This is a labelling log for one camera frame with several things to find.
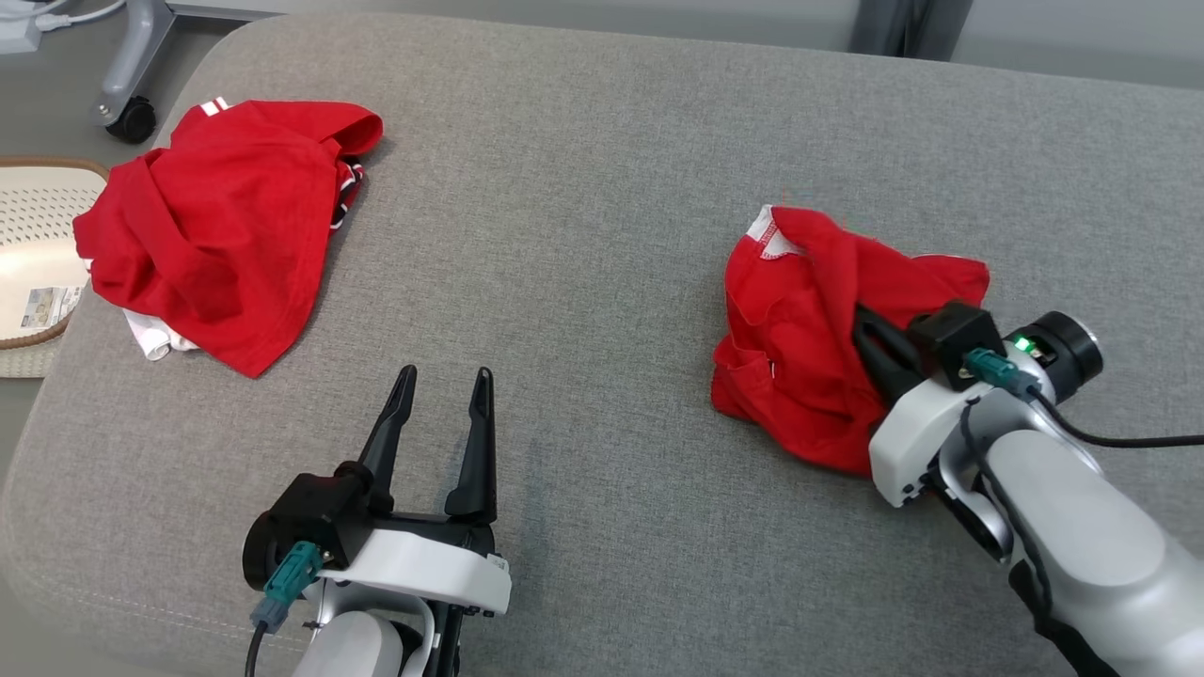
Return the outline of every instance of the gray fabric surface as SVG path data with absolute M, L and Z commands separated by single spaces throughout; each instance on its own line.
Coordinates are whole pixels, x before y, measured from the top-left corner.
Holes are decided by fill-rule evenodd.
M 294 17 L 222 42 L 181 96 L 343 99 L 385 120 L 309 328 L 259 381 L 147 363 L 77 311 L 2 500 L 36 613 L 128 660 L 232 675 L 247 528 L 354 457 L 419 366 L 394 493 L 438 507 L 477 366 L 497 378 L 512 613 L 465 675 L 1067 676 L 1003 572 L 933 501 L 780 452 L 715 413 L 721 275 L 765 202 L 907 253 L 986 260 L 1001 326 L 1099 335 L 1068 406 L 1112 434 L 1204 429 L 1204 94 L 934 63 L 402 16 Z M 1099 454 L 1204 552 L 1199 451 Z M 264 652 L 285 675 L 297 608 Z

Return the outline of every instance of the black wheel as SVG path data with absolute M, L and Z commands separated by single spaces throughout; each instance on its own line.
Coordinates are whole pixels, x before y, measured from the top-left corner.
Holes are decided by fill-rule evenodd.
M 105 129 L 126 143 L 142 143 L 154 134 L 154 106 L 146 96 L 132 96 L 113 124 Z

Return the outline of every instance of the white cable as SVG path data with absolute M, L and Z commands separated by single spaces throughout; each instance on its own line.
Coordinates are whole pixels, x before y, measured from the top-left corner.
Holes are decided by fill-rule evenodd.
M 69 25 L 81 24 L 83 22 L 90 22 L 93 19 L 99 19 L 101 17 L 107 17 L 113 12 L 120 10 L 125 6 L 125 0 L 117 0 L 112 5 L 105 7 L 104 10 L 96 10 L 95 12 L 89 12 L 87 14 L 79 14 L 78 17 L 69 17 L 66 14 L 42 14 L 34 19 L 34 25 L 37 27 L 42 33 L 49 33 L 52 30 L 65 28 Z
M 13 12 L 13 13 L 10 13 L 10 12 L 6 12 L 4 10 L 0 10 L 0 20 L 31 19 L 34 17 L 40 17 L 40 16 L 47 13 L 47 12 L 53 12 L 54 10 L 58 10 L 59 7 L 61 7 L 63 5 L 65 5 L 70 0 L 54 0 L 53 2 L 51 2 L 49 5 L 47 5 L 45 7 L 39 7 L 36 10 L 30 10 L 28 12 Z

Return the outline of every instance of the red cloth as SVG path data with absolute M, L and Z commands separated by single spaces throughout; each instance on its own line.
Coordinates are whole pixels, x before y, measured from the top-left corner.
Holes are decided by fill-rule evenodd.
M 340 158 L 382 123 L 353 104 L 217 101 L 184 114 L 171 148 L 113 169 L 76 248 L 98 294 L 254 378 L 305 328 L 352 172 Z
M 952 299 L 981 304 L 988 282 L 979 261 L 908 258 L 820 212 L 767 207 L 727 261 L 712 401 L 802 459 L 869 476 L 886 410 L 852 345 L 856 304 L 905 328 Z

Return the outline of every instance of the power strip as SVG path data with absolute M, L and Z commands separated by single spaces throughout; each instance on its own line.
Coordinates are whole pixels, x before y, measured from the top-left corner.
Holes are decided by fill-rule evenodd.
M 0 54 L 37 52 L 37 46 L 42 42 L 42 31 L 34 25 L 34 18 L 6 19 L 4 16 L 19 14 L 41 6 L 41 2 L 34 5 L 19 0 L 0 0 Z

